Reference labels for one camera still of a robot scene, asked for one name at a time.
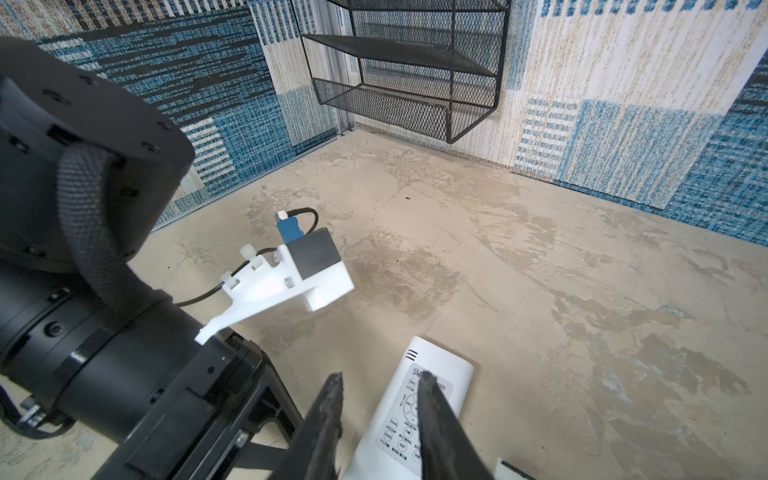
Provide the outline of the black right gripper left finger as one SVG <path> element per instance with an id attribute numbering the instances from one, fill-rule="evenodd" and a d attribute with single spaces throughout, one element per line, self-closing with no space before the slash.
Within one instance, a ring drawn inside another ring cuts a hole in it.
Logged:
<path id="1" fill-rule="evenodd" d="M 342 436 L 343 375 L 331 374 L 290 442 L 273 479 L 337 479 L 336 450 Z"/>

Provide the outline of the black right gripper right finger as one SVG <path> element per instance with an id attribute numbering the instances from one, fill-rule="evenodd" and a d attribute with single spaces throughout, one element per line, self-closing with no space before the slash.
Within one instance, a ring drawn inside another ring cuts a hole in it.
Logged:
<path id="1" fill-rule="evenodd" d="M 493 478 L 452 411 L 437 378 L 424 370 L 418 384 L 417 416 L 422 478 Z"/>

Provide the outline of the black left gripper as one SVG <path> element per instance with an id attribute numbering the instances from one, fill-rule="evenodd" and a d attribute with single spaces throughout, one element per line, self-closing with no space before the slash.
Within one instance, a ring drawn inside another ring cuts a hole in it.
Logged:
<path id="1" fill-rule="evenodd" d="M 268 355 L 231 333 L 198 351 L 95 476 L 223 479 L 235 467 L 273 470 L 283 451 L 251 439 L 275 423 L 290 441 L 302 422 Z"/>

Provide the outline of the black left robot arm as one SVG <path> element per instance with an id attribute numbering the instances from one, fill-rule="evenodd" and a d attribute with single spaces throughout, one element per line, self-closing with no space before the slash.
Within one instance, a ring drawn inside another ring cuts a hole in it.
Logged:
<path id="1" fill-rule="evenodd" d="M 252 442 L 300 414 L 268 357 L 198 324 L 130 269 L 194 158 L 166 115 L 33 42 L 1 41 L 1 420 L 35 442 L 82 423 L 117 451 L 101 479 L 272 471 Z"/>

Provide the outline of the white remote with grey screen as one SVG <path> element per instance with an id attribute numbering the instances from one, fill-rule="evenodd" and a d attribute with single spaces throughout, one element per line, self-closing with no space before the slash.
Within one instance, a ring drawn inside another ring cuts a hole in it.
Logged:
<path id="1" fill-rule="evenodd" d="M 345 479 L 421 477 L 417 391 L 424 371 L 436 377 L 453 413 L 461 412 L 474 366 L 421 337 L 413 337 L 343 474 Z"/>

